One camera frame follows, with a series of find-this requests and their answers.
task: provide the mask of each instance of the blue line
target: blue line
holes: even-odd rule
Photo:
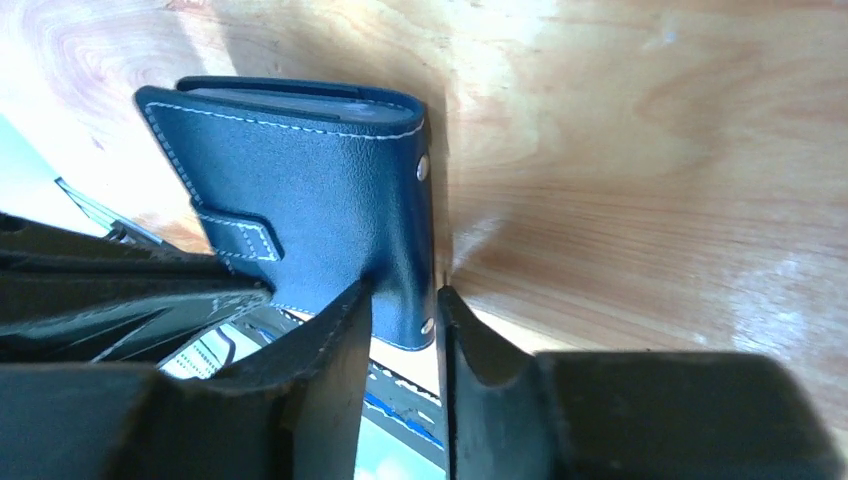
[[[273,342],[274,340],[277,339],[277,337],[275,337],[274,335],[271,335],[271,332],[269,332],[268,330],[265,330],[264,328],[257,328],[256,330],[258,330],[259,334],[262,335],[263,337],[265,337],[265,340],[268,340],[268,342]]]
[[[401,417],[400,415],[395,413],[394,410],[392,410],[392,407],[386,405],[382,400],[375,397],[371,393],[365,392],[365,401],[370,403],[371,405],[379,408],[386,415],[388,415],[388,416],[398,420],[399,422],[403,423],[404,425],[406,425],[407,428],[409,428],[410,430],[420,434],[422,437],[424,437],[424,439],[426,439],[427,441],[429,441],[433,445],[439,447],[442,450],[445,449],[444,445],[442,445],[442,442],[437,440],[436,437],[434,437],[424,427],[422,427],[421,425],[419,425],[419,424],[417,424],[417,423],[415,423],[411,420],[407,420],[407,419]]]

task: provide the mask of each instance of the black plastic part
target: black plastic part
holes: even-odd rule
[[[838,479],[806,396],[739,353],[528,355],[439,292],[448,478]]]
[[[57,178],[55,182],[91,221],[108,230],[106,235],[108,240],[131,245],[148,245],[173,252],[180,251],[177,247],[148,232],[132,220],[88,198],[79,190],[68,185],[68,182],[62,177]]]
[[[262,284],[230,276],[214,257],[110,242],[4,214],[0,221],[15,226],[0,230],[5,362],[158,363],[270,298]]]
[[[304,324],[274,307],[257,308],[233,324],[259,345],[268,339],[257,330],[281,337]],[[439,397],[388,367],[371,361],[365,380],[362,416],[444,469],[444,409]]]
[[[0,366],[0,478],[352,478],[370,333],[359,282],[207,381],[132,363]]]

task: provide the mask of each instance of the light wood panel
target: light wood panel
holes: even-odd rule
[[[453,283],[522,346],[765,353],[848,445],[848,2],[118,3],[0,5],[4,112],[77,188],[202,251],[136,88],[404,90]]]

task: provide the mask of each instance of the wallet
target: wallet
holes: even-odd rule
[[[405,350],[433,340],[432,193],[426,109],[355,85],[189,77],[135,95],[233,273],[278,308],[315,314],[360,278],[373,334]]]

